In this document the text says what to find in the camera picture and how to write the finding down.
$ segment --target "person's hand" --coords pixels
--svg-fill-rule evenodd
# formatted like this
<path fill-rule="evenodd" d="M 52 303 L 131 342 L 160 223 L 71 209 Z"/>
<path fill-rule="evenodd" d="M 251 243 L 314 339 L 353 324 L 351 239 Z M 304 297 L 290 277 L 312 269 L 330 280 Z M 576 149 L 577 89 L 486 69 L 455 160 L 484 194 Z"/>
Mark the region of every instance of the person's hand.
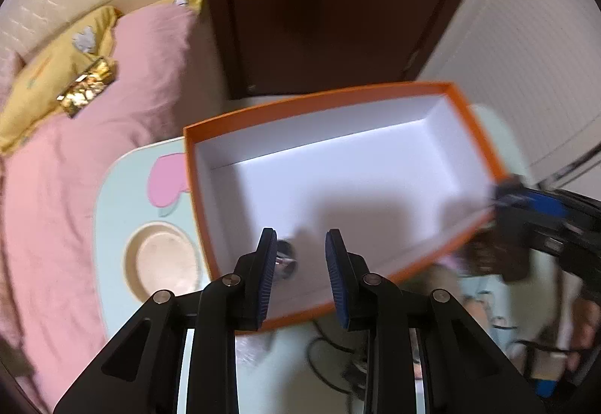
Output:
<path fill-rule="evenodd" d="M 601 323 L 601 306 L 592 300 L 578 297 L 572 304 L 572 341 L 570 349 L 579 350 L 591 348 L 593 341 Z M 579 353 L 570 353 L 567 358 L 566 368 L 570 371 L 576 371 L 580 363 Z"/>

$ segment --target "brown door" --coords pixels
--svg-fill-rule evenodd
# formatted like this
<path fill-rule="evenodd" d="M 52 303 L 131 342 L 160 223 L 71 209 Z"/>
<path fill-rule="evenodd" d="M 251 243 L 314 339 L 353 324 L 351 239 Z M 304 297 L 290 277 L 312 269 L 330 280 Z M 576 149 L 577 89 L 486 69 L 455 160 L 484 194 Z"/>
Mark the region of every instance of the brown door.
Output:
<path fill-rule="evenodd" d="M 249 94 L 401 80 L 440 0 L 233 0 Z"/>

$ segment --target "small round object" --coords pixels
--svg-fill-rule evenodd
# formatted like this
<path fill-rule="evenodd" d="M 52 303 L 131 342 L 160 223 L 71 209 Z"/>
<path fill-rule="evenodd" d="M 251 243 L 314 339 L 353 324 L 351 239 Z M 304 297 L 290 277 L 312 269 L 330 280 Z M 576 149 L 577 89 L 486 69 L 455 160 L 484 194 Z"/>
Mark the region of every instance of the small round object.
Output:
<path fill-rule="evenodd" d="M 173 1 L 173 4 L 175 4 L 176 6 L 187 6 L 188 1 L 187 0 L 175 0 L 175 1 Z"/>
<path fill-rule="evenodd" d="M 294 248 L 284 240 L 278 240 L 278 252 L 275 255 L 275 268 L 273 270 L 273 281 L 286 280 L 296 271 L 298 265 L 294 257 Z"/>
<path fill-rule="evenodd" d="M 167 302 L 171 298 L 171 294 L 168 290 L 159 290 L 154 293 L 152 296 L 152 300 L 154 300 L 157 304 L 163 304 Z"/>
<path fill-rule="evenodd" d="M 451 294 L 449 294 L 449 292 L 443 288 L 437 288 L 432 294 L 432 297 L 434 297 L 434 300 L 437 302 L 449 302 L 451 299 Z"/>
<path fill-rule="evenodd" d="M 240 276 L 236 275 L 235 273 L 228 273 L 221 279 L 221 281 L 228 287 L 233 287 L 234 285 L 238 285 L 240 283 Z"/>
<path fill-rule="evenodd" d="M 366 273 L 363 276 L 363 281 L 367 285 L 380 285 L 382 283 L 382 277 L 380 277 L 377 273 Z"/>
<path fill-rule="evenodd" d="M 157 290 L 181 296 L 198 288 L 198 252 L 187 235 L 170 223 L 153 221 L 138 228 L 123 258 L 125 283 L 140 302 Z"/>
<path fill-rule="evenodd" d="M 555 253 L 561 253 L 564 248 L 564 244 L 551 236 L 545 238 L 545 246 Z"/>

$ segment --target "pink pillow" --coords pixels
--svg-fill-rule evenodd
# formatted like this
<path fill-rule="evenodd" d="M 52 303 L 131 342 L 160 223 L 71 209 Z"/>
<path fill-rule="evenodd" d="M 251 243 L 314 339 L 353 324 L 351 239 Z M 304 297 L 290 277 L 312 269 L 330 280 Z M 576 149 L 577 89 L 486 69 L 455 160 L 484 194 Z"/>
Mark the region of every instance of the pink pillow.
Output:
<path fill-rule="evenodd" d="M 181 130 L 173 113 L 195 21 L 176 5 L 121 18 L 116 81 L 73 120 L 49 118 L 7 162 L 8 266 L 23 348 L 51 409 L 106 341 L 92 258 L 98 190 L 124 153 Z"/>

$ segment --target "bed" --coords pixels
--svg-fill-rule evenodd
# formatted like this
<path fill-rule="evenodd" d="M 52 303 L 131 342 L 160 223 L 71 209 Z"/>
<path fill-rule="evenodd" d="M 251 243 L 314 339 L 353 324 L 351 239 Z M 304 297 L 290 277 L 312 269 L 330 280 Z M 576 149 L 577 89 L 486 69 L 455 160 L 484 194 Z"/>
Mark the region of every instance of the bed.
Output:
<path fill-rule="evenodd" d="M 115 82 L 73 120 L 56 111 L 42 118 L 0 162 L 0 336 L 13 353 L 25 355 L 16 373 L 41 410 L 52 410 L 106 341 L 91 254 L 104 173 L 122 154 L 181 135 L 187 124 L 222 109 L 225 83 L 207 1 L 199 15 L 183 11 L 187 0 L 149 7 L 159 1 L 0 5 L 5 78 L 15 53 L 25 64 L 37 62 L 73 23 L 103 6 L 118 13 L 109 29 Z"/>

